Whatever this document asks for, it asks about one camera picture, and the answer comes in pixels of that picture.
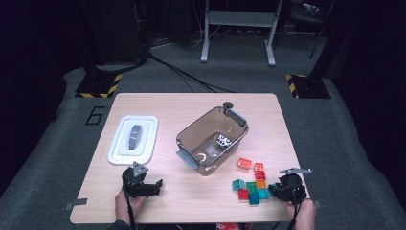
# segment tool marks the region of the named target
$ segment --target toy block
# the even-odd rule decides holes
[[[269,195],[274,196],[274,193],[272,192],[275,188],[277,187],[277,184],[271,184],[268,186],[268,192]]]
[[[239,157],[237,166],[244,170],[249,170],[249,169],[251,169],[251,164],[252,164],[251,160]]]
[[[233,144],[233,142],[223,134],[218,135],[217,143],[224,149],[227,149],[231,146],[231,144]]]
[[[239,189],[245,189],[245,182],[241,179],[233,181],[233,190],[237,191]]]
[[[218,223],[215,226],[216,230],[239,230],[241,229],[239,223]]]
[[[255,171],[263,171],[263,163],[255,163]]]
[[[238,199],[249,199],[250,195],[247,189],[239,189],[238,190]]]
[[[258,190],[257,182],[246,182],[245,185],[247,186],[248,192],[250,192],[250,194]]]
[[[250,205],[257,205],[259,204],[259,193],[250,193]]]
[[[259,199],[267,199],[269,197],[267,189],[258,189]]]
[[[255,179],[256,180],[265,180],[265,172],[264,171],[255,171]]]
[[[266,189],[265,180],[257,180],[257,188],[258,189]]]

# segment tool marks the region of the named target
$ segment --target clear plastic bin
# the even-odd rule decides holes
[[[247,122],[232,108],[232,103],[213,108],[176,137],[177,155],[202,175],[229,158],[248,132]]]

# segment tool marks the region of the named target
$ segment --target yellow black tape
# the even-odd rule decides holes
[[[108,92],[105,93],[77,93],[76,97],[78,98],[111,98],[114,92],[117,90],[120,80],[122,79],[123,75],[117,76],[113,83],[111,84],[110,89]]]
[[[298,91],[296,90],[296,86],[292,80],[293,77],[307,78],[307,75],[286,75],[287,83],[289,85],[289,89],[290,89],[290,93],[292,94],[292,97],[299,98]]]

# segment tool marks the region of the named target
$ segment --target red block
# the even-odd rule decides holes
[[[255,171],[255,179],[256,180],[265,180],[265,172],[264,171]]]
[[[238,199],[249,199],[250,195],[247,189],[239,189],[238,190]]]
[[[251,164],[252,164],[251,160],[239,157],[237,166],[244,170],[249,170],[249,169],[251,169]]]
[[[263,171],[263,163],[255,163],[255,171]]]
[[[218,223],[217,230],[240,230],[238,223]]]

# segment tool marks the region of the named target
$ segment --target gray floor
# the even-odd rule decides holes
[[[293,146],[318,211],[317,229],[406,229],[406,215],[386,178],[367,160],[354,123],[330,80],[324,83],[330,100],[292,98],[286,74],[308,74],[320,54],[309,59],[311,39],[282,36],[269,67],[263,36],[222,37],[211,43],[209,61],[200,63],[201,43],[195,48],[168,45],[151,53],[207,83],[239,93],[278,96]],[[108,69],[121,66],[107,66]],[[68,202],[78,195],[114,97],[81,99],[75,90],[81,69],[67,73],[68,88],[57,120],[51,123],[33,154],[0,199],[0,229],[106,229],[105,224],[75,225]],[[206,92],[191,83],[194,92]],[[123,75],[114,96],[122,92],[192,92],[169,68],[149,59]],[[87,126],[95,106],[103,114],[99,125]],[[254,230],[274,223],[256,223]],[[285,229],[286,223],[278,229]]]

